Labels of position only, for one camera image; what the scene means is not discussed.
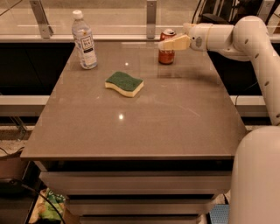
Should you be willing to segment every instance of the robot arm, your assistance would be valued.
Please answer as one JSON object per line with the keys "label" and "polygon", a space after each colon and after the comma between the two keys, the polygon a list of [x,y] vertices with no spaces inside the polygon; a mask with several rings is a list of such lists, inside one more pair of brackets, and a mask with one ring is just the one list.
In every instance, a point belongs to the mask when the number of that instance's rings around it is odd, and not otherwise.
{"label": "robot arm", "polygon": [[259,17],[238,23],[184,24],[185,33],[158,44],[161,50],[213,51],[231,60],[250,60],[255,70],[269,118],[280,125],[280,58],[270,43],[266,25]]}

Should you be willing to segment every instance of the glass railing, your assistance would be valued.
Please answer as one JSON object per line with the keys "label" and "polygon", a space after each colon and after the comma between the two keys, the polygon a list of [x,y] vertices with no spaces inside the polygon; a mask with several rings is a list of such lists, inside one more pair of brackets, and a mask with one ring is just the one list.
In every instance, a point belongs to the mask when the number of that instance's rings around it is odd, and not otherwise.
{"label": "glass railing", "polygon": [[[148,20],[151,17],[155,17],[155,24],[151,26],[151,29],[154,29],[152,38],[158,39],[159,34],[166,28],[181,32],[183,23],[196,23],[205,2],[207,1],[0,0],[0,38],[7,35],[46,38],[47,35],[42,36],[42,29],[46,31],[46,28],[41,27],[40,13],[35,12],[33,7],[41,4],[47,25],[53,32],[51,39],[72,39],[72,11],[78,9],[83,11],[84,18],[97,39],[147,39],[150,32]],[[154,14],[149,10],[150,4],[155,4]],[[268,22],[270,35],[279,30],[279,21],[278,7]]]}

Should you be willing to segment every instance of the drawer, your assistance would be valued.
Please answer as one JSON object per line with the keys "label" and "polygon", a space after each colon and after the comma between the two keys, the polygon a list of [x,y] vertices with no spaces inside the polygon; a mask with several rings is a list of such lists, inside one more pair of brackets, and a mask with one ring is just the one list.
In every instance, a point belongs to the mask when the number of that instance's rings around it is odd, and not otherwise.
{"label": "drawer", "polygon": [[73,215],[198,215],[207,214],[212,199],[84,199],[66,201]]}
{"label": "drawer", "polygon": [[196,224],[197,216],[81,217],[80,224]]}
{"label": "drawer", "polygon": [[226,193],[231,172],[184,171],[42,171],[41,180],[64,195]]}

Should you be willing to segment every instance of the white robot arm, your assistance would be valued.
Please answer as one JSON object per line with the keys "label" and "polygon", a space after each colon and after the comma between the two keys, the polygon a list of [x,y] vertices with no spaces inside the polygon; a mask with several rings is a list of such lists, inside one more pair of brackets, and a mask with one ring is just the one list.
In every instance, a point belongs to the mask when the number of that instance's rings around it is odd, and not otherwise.
{"label": "white robot arm", "polygon": [[[244,17],[236,26],[185,24],[187,35],[158,44],[162,50],[214,51],[232,60],[250,60],[271,123],[280,124],[280,58],[258,17]],[[234,156],[229,224],[280,223],[280,128],[248,133]]]}
{"label": "white robot arm", "polygon": [[280,58],[259,17],[244,17],[230,24],[184,24],[185,35],[158,44],[161,50],[213,51],[231,60],[250,60],[255,70],[269,118],[280,125]]}

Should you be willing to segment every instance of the metal post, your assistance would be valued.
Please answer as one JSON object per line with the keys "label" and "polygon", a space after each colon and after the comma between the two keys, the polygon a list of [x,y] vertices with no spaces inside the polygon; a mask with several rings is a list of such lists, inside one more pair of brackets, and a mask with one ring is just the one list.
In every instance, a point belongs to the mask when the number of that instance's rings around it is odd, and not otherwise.
{"label": "metal post", "polygon": [[147,39],[154,39],[156,33],[157,0],[147,0]]}
{"label": "metal post", "polygon": [[41,0],[30,0],[34,16],[38,23],[38,28],[43,39],[49,39],[53,35],[53,29],[47,21],[46,14]]}

